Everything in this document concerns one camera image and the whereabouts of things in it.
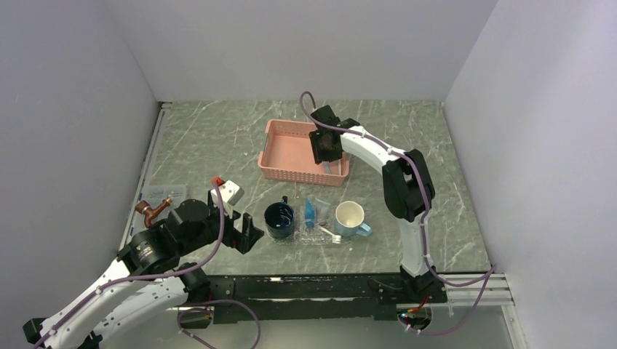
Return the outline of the dark blue mug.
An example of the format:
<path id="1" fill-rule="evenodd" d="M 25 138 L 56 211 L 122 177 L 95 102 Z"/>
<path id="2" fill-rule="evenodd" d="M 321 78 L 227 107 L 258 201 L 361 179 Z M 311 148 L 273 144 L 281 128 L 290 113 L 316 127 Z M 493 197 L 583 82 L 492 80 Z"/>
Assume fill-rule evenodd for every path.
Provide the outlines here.
<path id="1" fill-rule="evenodd" d="M 289 205 L 287 196 L 266 208 L 264 220 L 268 234 L 274 239 L 286 239 L 295 232 L 295 211 Z"/>

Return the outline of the pink perforated plastic basket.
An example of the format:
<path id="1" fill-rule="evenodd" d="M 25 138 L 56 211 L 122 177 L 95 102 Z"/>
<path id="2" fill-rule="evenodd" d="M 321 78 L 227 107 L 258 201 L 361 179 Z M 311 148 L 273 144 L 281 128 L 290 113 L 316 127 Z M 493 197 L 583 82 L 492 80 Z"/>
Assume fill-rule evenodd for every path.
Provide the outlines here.
<path id="1" fill-rule="evenodd" d="M 266 144 L 258 157 L 265 178 L 341 186 L 349 175 L 349 158 L 343 155 L 343 176 L 338 174 L 338 161 L 329 163 L 332 174 L 326 174 L 323 164 L 314 162 L 309 133 L 315 129 L 310 122 L 269 120 Z"/>

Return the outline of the clear textured oval tray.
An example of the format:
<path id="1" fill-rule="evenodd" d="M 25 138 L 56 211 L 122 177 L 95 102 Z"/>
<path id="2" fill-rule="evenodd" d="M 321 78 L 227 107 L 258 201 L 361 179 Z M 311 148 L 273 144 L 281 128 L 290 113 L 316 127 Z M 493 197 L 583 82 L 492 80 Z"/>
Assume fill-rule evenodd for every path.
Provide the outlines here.
<path id="1" fill-rule="evenodd" d="M 282 246 L 337 246 L 350 244 L 355 239 L 337 232 L 333 214 L 329 214 L 326 220 L 315 219 L 312 228 L 306 226 L 303 217 L 296 217 L 293 231 L 281 233 L 267 228 L 266 236 L 274 244 Z"/>

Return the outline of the blue toothpaste tube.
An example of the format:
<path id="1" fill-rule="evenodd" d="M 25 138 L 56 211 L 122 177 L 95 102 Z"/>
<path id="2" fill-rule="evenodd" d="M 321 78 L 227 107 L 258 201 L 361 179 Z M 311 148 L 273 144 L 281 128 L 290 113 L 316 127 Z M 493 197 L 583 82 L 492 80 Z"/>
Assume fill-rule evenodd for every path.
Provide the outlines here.
<path id="1" fill-rule="evenodd" d="M 314 228 L 316 223 L 315 223 L 315 218 L 316 218 L 316 210 L 314 205 L 310 202 L 310 200 L 307 198 L 305 200 L 305 206 L 304 206 L 304 222 L 305 222 L 305 226 L 309 229 Z"/>

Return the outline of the clear acrylic toothbrush holder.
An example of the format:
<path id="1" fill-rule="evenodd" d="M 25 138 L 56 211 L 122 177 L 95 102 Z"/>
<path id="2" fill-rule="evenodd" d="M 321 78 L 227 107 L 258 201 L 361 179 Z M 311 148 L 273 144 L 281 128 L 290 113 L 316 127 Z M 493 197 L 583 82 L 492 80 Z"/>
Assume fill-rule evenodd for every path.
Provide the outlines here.
<path id="1" fill-rule="evenodd" d="M 332 244 L 331 237 L 327 235 L 326 233 L 321 232 L 318 229 L 319 225 L 317 224 L 316 219 L 315 219 L 315 223 L 316 223 L 315 227 L 309 229 L 305 226 L 305 222 L 303 221 L 303 223 L 299 226 L 299 228 L 296 230 L 293 236 L 296 239 L 296 241 L 299 244 L 305 244 L 305 245 Z M 335 233 L 334 227 L 330 224 L 329 220 L 326 225 L 323 225 L 323 227 Z"/>

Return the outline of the light blue white mug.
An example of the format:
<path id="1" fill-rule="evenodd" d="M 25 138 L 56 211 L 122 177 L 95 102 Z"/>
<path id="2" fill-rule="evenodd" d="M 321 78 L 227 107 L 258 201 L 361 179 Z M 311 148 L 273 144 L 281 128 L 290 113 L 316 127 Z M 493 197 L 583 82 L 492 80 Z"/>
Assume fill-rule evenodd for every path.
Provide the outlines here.
<path id="1" fill-rule="evenodd" d="M 335 208 L 335 230 L 343 237 L 369 236 L 373 230 L 365 223 L 365 211 L 354 201 L 344 201 Z"/>

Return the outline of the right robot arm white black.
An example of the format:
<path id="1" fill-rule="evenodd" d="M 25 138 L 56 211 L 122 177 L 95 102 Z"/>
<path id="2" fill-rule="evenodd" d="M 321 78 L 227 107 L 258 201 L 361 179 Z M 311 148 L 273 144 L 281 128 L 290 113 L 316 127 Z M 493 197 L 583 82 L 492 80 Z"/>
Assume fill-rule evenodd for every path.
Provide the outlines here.
<path id="1" fill-rule="evenodd" d="M 397 219 L 402 242 L 399 275 L 371 278 L 380 303 L 445 303 L 447 293 L 429 253 L 427 216 L 435 190 L 423 154 L 403 151 L 370 134 L 353 119 L 340 120 L 328 105 L 308 113 L 316 130 L 309 139 L 314 161 L 338 160 L 343 153 L 363 160 L 382 177 L 383 197 Z"/>

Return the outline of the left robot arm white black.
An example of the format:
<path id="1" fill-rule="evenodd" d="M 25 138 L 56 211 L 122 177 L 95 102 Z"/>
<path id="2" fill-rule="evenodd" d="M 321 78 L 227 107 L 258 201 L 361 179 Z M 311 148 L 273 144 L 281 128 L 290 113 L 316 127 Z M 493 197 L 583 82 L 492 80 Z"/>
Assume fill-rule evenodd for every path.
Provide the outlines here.
<path id="1" fill-rule="evenodd" d="M 263 235 L 250 214 L 226 212 L 212 196 L 185 200 L 136 233 L 72 303 L 53 316 L 27 321 L 25 338 L 35 348 L 100 348 L 131 321 L 186 302 L 211 301 L 216 292 L 202 268 L 214 255 L 184 264 L 181 257 L 209 244 L 245 254 Z"/>

